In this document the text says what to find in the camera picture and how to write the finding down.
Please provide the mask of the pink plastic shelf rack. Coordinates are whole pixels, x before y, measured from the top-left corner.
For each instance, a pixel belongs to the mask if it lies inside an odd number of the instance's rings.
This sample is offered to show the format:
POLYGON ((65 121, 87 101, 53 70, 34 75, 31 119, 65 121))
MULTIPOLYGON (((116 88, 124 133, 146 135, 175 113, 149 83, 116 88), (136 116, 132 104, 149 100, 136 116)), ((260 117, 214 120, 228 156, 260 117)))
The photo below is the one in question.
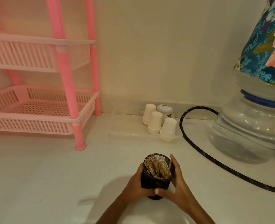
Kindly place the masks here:
POLYGON ((0 89, 0 131, 74 135, 86 148, 82 128, 101 115, 95 40, 68 40, 60 0, 46 0, 52 37, 8 34, 0 29, 0 70, 13 85, 0 89), (29 86, 17 71, 60 73, 63 88, 29 86))

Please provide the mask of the clear water jug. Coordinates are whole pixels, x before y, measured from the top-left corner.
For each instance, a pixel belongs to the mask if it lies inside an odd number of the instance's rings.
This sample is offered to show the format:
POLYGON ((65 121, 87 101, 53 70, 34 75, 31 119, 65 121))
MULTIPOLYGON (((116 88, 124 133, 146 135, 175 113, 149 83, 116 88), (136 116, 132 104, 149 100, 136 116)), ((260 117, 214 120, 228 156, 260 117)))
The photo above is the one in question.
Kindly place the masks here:
POLYGON ((228 101, 208 133, 223 154, 260 164, 275 154, 275 87, 234 70, 240 92, 228 101))

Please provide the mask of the person's right hand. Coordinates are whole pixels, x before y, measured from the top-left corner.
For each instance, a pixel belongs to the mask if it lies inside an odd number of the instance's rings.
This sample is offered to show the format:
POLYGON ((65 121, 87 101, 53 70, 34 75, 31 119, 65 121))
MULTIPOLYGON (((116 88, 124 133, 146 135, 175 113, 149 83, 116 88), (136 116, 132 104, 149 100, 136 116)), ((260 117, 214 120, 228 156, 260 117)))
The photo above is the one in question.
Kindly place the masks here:
POLYGON ((163 198, 166 198, 173 203, 178 200, 197 201, 183 178, 180 165, 176 158, 173 154, 170 155, 170 158, 175 167, 175 178, 172 180, 175 192, 173 193, 173 196, 163 196, 163 198))

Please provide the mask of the person's left hand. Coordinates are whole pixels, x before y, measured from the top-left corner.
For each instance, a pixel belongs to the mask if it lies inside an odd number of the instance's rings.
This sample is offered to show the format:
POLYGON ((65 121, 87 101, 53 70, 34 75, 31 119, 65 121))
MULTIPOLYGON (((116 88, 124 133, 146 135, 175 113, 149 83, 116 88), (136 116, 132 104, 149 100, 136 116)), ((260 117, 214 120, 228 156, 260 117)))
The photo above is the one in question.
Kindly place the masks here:
POLYGON ((141 184, 135 184, 135 174, 129 179, 126 187, 122 191, 123 194, 129 195, 130 197, 138 197, 139 199, 153 196, 153 189, 142 188, 141 184))

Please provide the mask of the floral cloth cover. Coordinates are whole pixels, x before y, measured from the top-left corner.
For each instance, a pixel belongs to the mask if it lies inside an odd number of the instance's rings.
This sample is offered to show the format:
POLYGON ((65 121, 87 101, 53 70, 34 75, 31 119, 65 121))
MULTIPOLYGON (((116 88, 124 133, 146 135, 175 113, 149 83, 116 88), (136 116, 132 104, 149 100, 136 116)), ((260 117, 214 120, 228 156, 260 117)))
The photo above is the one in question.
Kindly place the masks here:
POLYGON ((275 87, 275 0, 267 0, 234 69, 275 87))

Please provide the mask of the person's left forearm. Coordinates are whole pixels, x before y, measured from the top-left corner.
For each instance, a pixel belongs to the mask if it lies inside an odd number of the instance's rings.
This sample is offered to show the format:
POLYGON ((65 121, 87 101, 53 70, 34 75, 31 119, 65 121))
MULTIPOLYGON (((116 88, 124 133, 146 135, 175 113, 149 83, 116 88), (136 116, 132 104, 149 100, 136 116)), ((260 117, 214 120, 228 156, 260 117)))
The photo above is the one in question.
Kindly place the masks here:
POLYGON ((130 197, 121 193, 95 224, 117 224, 126 208, 138 199, 138 197, 130 197))

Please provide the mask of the clear plastic tray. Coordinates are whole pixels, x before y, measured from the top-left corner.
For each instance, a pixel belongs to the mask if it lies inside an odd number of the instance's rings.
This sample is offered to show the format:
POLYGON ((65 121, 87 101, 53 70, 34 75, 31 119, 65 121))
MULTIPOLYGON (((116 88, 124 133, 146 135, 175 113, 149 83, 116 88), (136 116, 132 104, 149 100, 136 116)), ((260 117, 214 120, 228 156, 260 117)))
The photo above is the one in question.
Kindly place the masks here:
POLYGON ((116 106, 109 123, 109 137, 116 141, 153 145, 174 145, 183 138, 178 124, 171 142, 162 140, 160 135, 150 134, 147 125, 142 123, 145 107, 146 105, 116 106))

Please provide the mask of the bundle of wooden sticks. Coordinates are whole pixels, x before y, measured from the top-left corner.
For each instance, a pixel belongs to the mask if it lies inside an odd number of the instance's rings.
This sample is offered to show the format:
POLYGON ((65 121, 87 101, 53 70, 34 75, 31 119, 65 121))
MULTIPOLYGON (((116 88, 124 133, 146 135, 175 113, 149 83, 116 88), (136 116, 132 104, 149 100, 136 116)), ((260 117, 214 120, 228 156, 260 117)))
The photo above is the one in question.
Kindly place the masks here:
POLYGON ((145 158, 144 163, 146 172, 157 180, 167 180, 171 177, 171 172, 168 176, 169 159, 159 154, 150 154, 145 158))

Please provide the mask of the black mesh cup holder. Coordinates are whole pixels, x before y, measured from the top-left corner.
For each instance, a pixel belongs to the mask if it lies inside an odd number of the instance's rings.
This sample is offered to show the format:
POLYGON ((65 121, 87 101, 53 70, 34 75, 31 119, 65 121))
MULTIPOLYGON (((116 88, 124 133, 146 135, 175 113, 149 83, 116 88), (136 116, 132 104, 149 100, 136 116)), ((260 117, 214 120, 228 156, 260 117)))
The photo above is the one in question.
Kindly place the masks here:
POLYGON ((146 189, 162 188, 162 189, 167 190, 169 188, 169 185, 170 185, 171 181, 174 178, 175 178, 175 167, 174 167, 173 163, 172 163, 172 166, 171 166, 171 177, 167 180, 157 180, 157 179, 153 178, 150 174, 148 174, 146 172, 146 167, 145 167, 145 165, 143 165, 143 177, 141 178, 140 182, 141 182, 141 187, 142 188, 146 188, 146 189))

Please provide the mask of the clear jar with grey lid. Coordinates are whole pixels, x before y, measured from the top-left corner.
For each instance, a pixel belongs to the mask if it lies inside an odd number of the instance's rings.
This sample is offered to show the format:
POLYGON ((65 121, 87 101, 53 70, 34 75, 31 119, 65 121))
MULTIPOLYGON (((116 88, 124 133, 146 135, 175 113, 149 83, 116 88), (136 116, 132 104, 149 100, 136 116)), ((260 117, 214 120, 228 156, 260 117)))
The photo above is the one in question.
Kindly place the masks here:
POLYGON ((173 108, 169 105, 160 104, 156 106, 156 111, 162 113, 162 121, 165 121, 167 117, 172 117, 173 108))

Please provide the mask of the person's right forearm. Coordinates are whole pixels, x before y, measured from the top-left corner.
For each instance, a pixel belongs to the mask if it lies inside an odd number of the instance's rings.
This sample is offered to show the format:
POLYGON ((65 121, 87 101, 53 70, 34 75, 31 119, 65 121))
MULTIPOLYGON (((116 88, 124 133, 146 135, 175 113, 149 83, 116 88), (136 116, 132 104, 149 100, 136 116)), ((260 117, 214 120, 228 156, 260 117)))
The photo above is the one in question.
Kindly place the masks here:
POLYGON ((196 224, 216 224, 197 201, 178 200, 175 204, 196 224))

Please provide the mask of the stack of white paper cups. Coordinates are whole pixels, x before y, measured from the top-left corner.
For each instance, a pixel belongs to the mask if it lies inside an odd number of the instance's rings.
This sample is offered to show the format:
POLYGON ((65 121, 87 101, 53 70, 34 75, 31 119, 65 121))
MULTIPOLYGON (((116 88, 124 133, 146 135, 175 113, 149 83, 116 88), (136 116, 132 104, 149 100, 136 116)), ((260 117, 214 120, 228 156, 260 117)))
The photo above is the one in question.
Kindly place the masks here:
POLYGON ((148 125, 152 116, 152 113, 156 111, 156 105, 147 104, 144 110, 142 122, 145 125, 148 125))
POLYGON ((172 142, 175 138, 176 126, 177 120, 167 117, 159 133, 160 139, 165 142, 172 142))
POLYGON ((147 131, 150 134, 158 135, 162 128, 162 113, 160 112, 152 112, 150 122, 147 125, 147 131))

